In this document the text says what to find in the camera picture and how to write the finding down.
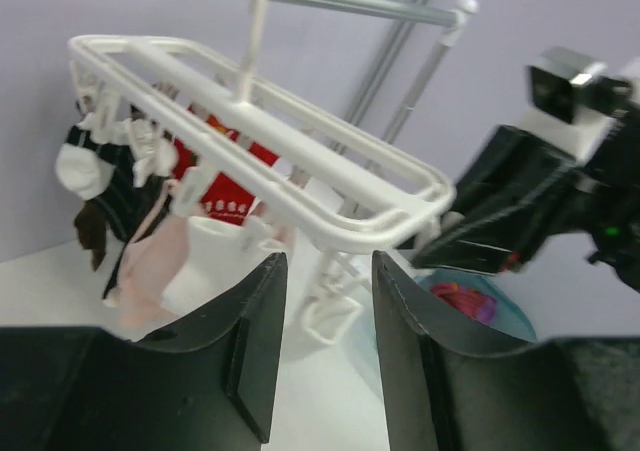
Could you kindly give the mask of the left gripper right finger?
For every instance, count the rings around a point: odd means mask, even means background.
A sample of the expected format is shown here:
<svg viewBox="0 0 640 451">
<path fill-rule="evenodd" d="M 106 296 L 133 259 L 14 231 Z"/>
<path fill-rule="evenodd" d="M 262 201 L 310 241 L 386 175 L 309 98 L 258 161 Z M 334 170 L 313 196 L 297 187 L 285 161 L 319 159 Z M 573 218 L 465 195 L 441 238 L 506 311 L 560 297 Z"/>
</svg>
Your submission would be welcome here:
<svg viewBox="0 0 640 451">
<path fill-rule="evenodd" d="M 592 451 L 639 446 L 639 340 L 529 343 L 372 256 L 373 305 L 394 450 Z"/>
</svg>

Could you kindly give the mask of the white plastic clip hanger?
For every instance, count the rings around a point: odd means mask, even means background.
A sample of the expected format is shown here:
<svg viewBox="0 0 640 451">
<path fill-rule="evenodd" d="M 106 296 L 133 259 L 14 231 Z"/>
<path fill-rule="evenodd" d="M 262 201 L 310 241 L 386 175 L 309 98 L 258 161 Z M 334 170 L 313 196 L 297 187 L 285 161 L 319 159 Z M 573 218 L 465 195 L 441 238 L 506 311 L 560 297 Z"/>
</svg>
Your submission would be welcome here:
<svg viewBox="0 0 640 451">
<path fill-rule="evenodd" d="M 371 284 L 353 259 L 399 244 L 443 211 L 455 191 L 436 168 L 259 78 L 267 6 L 253 0 L 241 63 L 174 37 L 83 35 L 69 50 L 101 82 L 104 103 L 132 102 L 199 157 L 177 179 L 170 213 L 210 218 L 201 198 L 224 173 L 255 196 L 252 210 L 265 202 L 319 250 L 296 320 L 310 339 L 330 346 L 361 314 L 352 290 Z M 216 131 L 188 111 L 192 102 L 278 161 L 268 166 Z"/>
</svg>

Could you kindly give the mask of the pink sock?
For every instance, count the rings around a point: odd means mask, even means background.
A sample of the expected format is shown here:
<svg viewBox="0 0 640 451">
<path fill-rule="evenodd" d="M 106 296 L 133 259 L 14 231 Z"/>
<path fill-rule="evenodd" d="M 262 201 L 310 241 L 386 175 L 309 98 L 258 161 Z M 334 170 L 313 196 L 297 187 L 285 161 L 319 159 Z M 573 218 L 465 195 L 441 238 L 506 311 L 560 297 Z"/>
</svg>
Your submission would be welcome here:
<svg viewBox="0 0 640 451">
<path fill-rule="evenodd" d="M 156 219 L 180 188 L 175 179 L 163 183 L 157 201 L 125 246 L 117 291 L 121 320 L 127 326 L 140 326 L 148 320 L 172 315 L 162 308 L 162 295 L 185 263 L 187 220 L 172 213 L 160 221 Z"/>
</svg>

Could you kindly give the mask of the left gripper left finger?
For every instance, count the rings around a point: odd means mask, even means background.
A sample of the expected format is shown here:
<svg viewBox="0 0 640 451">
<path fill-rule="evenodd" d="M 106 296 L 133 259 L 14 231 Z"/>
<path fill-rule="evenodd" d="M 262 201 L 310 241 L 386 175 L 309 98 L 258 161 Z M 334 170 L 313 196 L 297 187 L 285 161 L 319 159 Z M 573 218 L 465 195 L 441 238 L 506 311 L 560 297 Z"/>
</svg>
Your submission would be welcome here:
<svg viewBox="0 0 640 451">
<path fill-rule="evenodd" d="M 5 450 L 258 450 L 269 441 L 287 259 L 133 342 L 97 327 L 1 332 Z"/>
</svg>

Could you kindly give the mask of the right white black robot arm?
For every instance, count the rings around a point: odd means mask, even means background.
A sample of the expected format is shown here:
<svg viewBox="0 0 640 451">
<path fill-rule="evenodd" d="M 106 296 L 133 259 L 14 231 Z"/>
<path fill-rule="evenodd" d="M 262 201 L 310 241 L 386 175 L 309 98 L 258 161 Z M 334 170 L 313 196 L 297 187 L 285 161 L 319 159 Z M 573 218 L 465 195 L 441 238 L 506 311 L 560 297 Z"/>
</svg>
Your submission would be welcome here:
<svg viewBox="0 0 640 451">
<path fill-rule="evenodd" d="M 480 274 L 518 271 L 556 235 L 585 233 L 591 264 L 639 287 L 639 115 L 614 122 L 584 164 L 514 126 L 498 127 L 456 184 L 441 233 L 420 245 L 415 268 Z"/>
</svg>

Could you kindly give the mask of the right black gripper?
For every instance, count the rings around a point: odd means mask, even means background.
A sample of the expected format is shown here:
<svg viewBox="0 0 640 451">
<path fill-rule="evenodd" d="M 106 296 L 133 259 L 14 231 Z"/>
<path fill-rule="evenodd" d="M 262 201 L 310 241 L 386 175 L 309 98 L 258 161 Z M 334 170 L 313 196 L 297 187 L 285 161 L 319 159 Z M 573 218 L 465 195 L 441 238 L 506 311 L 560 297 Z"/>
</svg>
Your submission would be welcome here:
<svg viewBox="0 0 640 451">
<path fill-rule="evenodd" d="M 498 126 L 457 181 L 439 236 L 417 246 L 413 267 L 497 274 L 529 262 L 549 238 L 583 230 L 586 163 Z"/>
</svg>

